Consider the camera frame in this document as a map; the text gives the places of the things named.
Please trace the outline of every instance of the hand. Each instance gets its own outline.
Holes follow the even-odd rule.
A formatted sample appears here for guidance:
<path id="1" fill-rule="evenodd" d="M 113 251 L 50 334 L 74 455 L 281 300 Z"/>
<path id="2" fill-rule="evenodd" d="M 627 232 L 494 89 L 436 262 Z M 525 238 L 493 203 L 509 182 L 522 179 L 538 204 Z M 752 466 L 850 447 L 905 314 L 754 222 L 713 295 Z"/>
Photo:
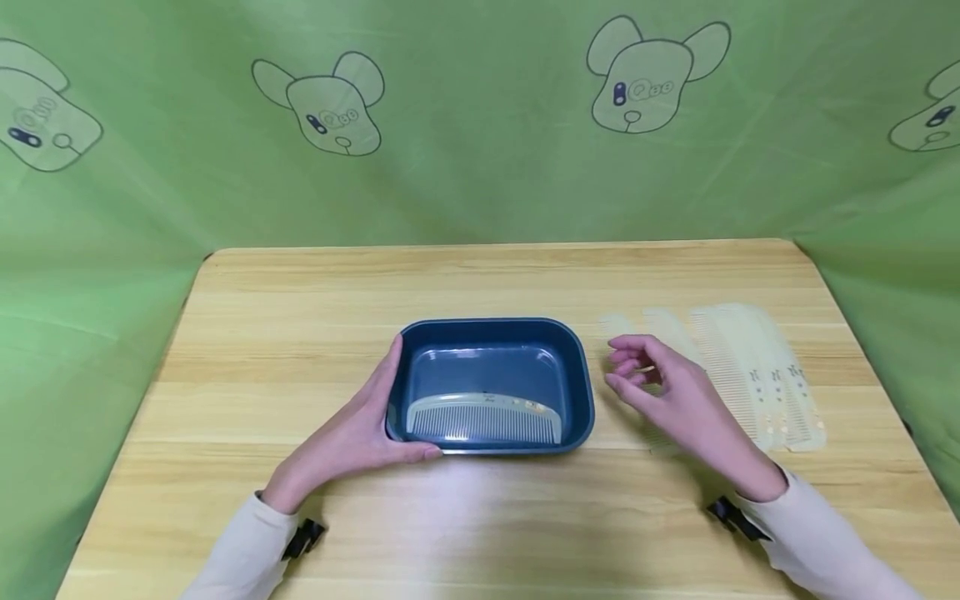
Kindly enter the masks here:
<path id="1" fill-rule="evenodd" d="M 394 442 L 384 429 L 387 400 L 402 345 L 403 338 L 397 335 L 390 351 L 350 402 L 276 468 L 261 494 L 263 502 L 291 515 L 327 481 L 372 468 L 441 456 L 441 450 L 433 444 Z"/>
<path id="2" fill-rule="evenodd" d="M 786 492 L 780 468 L 743 431 L 699 365 L 652 335 L 621 335 L 610 346 L 607 384 L 621 400 L 747 499 L 768 502 Z M 663 394 L 647 394 L 638 387 L 645 383 L 661 384 Z"/>

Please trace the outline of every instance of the comb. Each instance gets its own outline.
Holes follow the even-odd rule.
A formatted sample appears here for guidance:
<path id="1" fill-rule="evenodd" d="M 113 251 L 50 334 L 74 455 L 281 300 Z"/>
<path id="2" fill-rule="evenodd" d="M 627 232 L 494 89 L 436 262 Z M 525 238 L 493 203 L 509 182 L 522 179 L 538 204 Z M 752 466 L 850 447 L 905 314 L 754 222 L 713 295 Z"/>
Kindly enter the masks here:
<path id="1" fill-rule="evenodd" d="M 412 402 L 407 431 L 434 443 L 559 444 L 563 425 L 557 411 L 539 402 L 470 392 Z"/>
<path id="2" fill-rule="evenodd" d="M 703 367 L 724 404 L 754 443 L 771 447 L 773 434 L 763 407 L 764 389 L 752 355 L 744 351 L 742 332 L 712 306 L 690 311 L 695 337 L 704 358 Z"/>
<path id="3" fill-rule="evenodd" d="M 644 308 L 643 325 L 662 342 L 687 359 L 703 366 L 704 357 L 686 332 L 686 327 L 668 308 Z"/>
<path id="4" fill-rule="evenodd" d="M 827 445 L 827 429 L 813 401 L 813 394 L 797 355 L 765 310 L 749 304 L 739 304 L 738 310 L 753 319 L 755 327 L 764 336 L 764 346 L 769 349 L 773 363 L 771 376 L 778 393 L 783 397 L 782 413 L 787 449 L 792 452 L 808 452 L 824 447 Z"/>
<path id="5" fill-rule="evenodd" d="M 741 357 L 741 364 L 750 369 L 748 385 L 759 399 L 757 410 L 770 435 L 769 449 L 783 448 L 787 433 L 786 400 L 783 386 L 777 382 L 776 362 L 766 334 L 747 304 L 718 304 L 714 310 L 717 318 L 730 324 L 728 330 L 733 337 L 728 342 Z"/>
<path id="6" fill-rule="evenodd" d="M 646 324 L 647 310 L 649 309 L 643 310 L 644 324 Z M 636 325 L 634 325 L 630 319 L 620 314 L 604 315 L 600 318 L 600 325 L 603 328 L 604 335 L 610 339 L 621 335 L 636 335 L 640 333 L 640 330 L 636 328 Z M 640 386 L 640 389 L 651 396 L 660 397 L 663 394 L 663 390 L 656 383 L 643 384 Z M 642 415 L 640 415 L 639 438 L 641 447 L 652 454 L 670 455 L 680 451 L 669 436 Z"/>

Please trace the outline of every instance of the white sleeve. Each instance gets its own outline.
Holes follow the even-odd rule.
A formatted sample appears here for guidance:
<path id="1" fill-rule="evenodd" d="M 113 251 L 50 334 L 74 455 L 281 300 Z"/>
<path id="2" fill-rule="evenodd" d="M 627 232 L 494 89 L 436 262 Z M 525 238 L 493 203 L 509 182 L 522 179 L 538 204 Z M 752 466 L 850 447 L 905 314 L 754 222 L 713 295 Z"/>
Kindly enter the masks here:
<path id="1" fill-rule="evenodd" d="M 789 487 L 773 502 L 737 499 L 771 539 L 760 543 L 773 568 L 821 600 L 921 600 L 810 484 L 783 473 Z"/>
<path id="2" fill-rule="evenodd" d="M 296 515 L 278 513 L 251 495 L 180 600 L 266 600 L 283 577 L 283 551 L 297 523 Z"/>

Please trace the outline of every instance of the wooden table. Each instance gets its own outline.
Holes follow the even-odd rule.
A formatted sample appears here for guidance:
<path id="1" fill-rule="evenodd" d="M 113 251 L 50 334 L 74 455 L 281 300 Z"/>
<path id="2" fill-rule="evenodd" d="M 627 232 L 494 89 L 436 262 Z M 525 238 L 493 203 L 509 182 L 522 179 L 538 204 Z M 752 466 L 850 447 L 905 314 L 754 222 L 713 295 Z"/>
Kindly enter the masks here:
<path id="1" fill-rule="evenodd" d="M 636 450 L 605 393 L 600 315 L 744 301 L 797 351 L 825 450 L 776 458 L 927 598 L 956 598 L 960 528 L 827 287 L 778 240 L 229 250 L 207 260 L 60 592 L 176 598 L 273 467 L 412 321 L 543 315 L 590 357 L 592 436 L 545 459 L 444 458 L 334 484 L 330 525 L 275 598 L 790 598 L 699 507 L 724 489 Z"/>

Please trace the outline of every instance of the cartoon mouse print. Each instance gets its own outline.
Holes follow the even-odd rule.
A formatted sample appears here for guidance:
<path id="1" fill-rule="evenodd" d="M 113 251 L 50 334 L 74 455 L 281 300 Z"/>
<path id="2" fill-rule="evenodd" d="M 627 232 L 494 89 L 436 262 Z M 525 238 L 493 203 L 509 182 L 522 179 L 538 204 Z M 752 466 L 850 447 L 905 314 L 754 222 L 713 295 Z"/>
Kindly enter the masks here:
<path id="1" fill-rule="evenodd" d="M 383 74 L 359 52 L 343 54 L 332 75 L 296 79 L 267 60 L 255 60 L 253 80 L 263 95 L 290 108 L 308 142 L 324 152 L 365 156 L 380 147 L 367 108 L 383 97 Z"/>
<path id="2" fill-rule="evenodd" d="M 37 50 L 0 39 L 0 139 L 38 171 L 66 168 L 103 135 L 96 119 L 60 95 L 69 86 Z"/>
<path id="3" fill-rule="evenodd" d="M 931 106 L 890 130 L 890 142 L 911 152 L 928 152 L 960 146 L 960 60 L 937 73 L 926 85 Z"/>
<path id="4" fill-rule="evenodd" d="M 660 129 L 677 114 L 684 85 L 720 66 L 730 39 L 730 27 L 717 21 L 683 42 L 644 40 L 631 17 L 612 18 L 587 51 L 587 68 L 607 78 L 593 101 L 593 120 L 615 132 Z"/>

